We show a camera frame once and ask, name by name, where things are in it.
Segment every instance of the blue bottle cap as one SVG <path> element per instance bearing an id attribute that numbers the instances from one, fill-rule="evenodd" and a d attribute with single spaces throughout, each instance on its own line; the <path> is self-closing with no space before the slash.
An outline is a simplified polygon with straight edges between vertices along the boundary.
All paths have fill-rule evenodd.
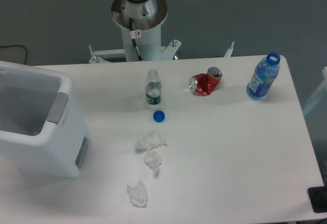
<path id="1" fill-rule="evenodd" d="M 157 123 L 161 123 L 164 119 L 165 119 L 165 113 L 162 110 L 156 110 L 153 113 L 153 119 L 157 122 Z"/>
<path id="2" fill-rule="evenodd" d="M 270 65 L 277 65 L 281 60 L 279 53 L 271 52 L 267 55 L 267 63 Z"/>

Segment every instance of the black cable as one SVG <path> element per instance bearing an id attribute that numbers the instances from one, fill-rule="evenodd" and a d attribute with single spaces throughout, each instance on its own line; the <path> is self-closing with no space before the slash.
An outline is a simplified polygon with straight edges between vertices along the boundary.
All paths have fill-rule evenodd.
<path id="1" fill-rule="evenodd" d="M 129 18 L 129 31 L 133 31 L 133 19 L 132 18 Z M 132 43 L 133 43 L 133 46 L 135 47 L 138 60 L 143 61 L 141 53 L 139 52 L 139 49 L 138 49 L 138 47 L 136 45 L 136 41 L 135 41 L 134 38 L 132 38 Z"/>
<path id="2" fill-rule="evenodd" d="M 27 48 L 23 45 L 19 45 L 19 44 L 15 44 L 15 45 L 7 45 L 7 46 L 0 46 L 0 49 L 6 49 L 6 48 L 12 48 L 12 47 L 20 47 L 25 49 L 25 60 L 24 60 L 24 65 L 26 65 L 27 63 L 27 55 L 28 55 L 28 51 Z"/>
<path id="3" fill-rule="evenodd" d="M 322 224 L 325 220 L 327 220 L 327 218 L 317 221 L 315 224 Z"/>

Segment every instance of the plastic water bottle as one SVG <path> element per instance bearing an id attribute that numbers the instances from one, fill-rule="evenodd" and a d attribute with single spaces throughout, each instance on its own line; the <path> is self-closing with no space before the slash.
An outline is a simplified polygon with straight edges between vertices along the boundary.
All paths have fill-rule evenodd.
<path id="1" fill-rule="evenodd" d="M 272 52 L 263 58 L 254 70 L 254 75 L 247 85 L 246 91 L 253 100 L 262 99 L 278 75 L 281 57 Z"/>
<path id="2" fill-rule="evenodd" d="M 149 71 L 145 81 L 145 95 L 150 105 L 157 105 L 161 102 L 161 80 L 155 69 Z"/>

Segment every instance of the red can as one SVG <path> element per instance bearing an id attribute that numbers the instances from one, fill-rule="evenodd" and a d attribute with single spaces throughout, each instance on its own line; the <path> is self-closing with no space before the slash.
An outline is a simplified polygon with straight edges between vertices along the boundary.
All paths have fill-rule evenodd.
<path id="1" fill-rule="evenodd" d="M 201 73 L 190 78 L 190 90 L 193 94 L 210 95 L 217 87 L 223 73 L 217 67 L 210 67 L 207 73 Z"/>

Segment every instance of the crumpled tissue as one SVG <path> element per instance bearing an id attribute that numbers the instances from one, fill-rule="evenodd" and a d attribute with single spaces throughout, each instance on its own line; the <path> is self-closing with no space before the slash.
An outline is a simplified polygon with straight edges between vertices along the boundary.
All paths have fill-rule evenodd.
<path id="1" fill-rule="evenodd" d="M 134 148 L 142 151 L 151 151 L 163 145 L 167 145 L 167 140 L 158 131 L 153 131 L 146 135 L 143 140 L 136 142 Z"/>
<path id="2" fill-rule="evenodd" d="M 127 186 L 129 200 L 137 207 L 145 207 L 147 203 L 147 189 L 142 181 L 138 181 L 136 187 Z"/>
<path id="3" fill-rule="evenodd" d="M 144 155 L 143 160 L 144 163 L 153 170 L 154 174 L 158 171 L 162 163 L 162 158 L 155 150 L 148 151 L 147 154 Z"/>

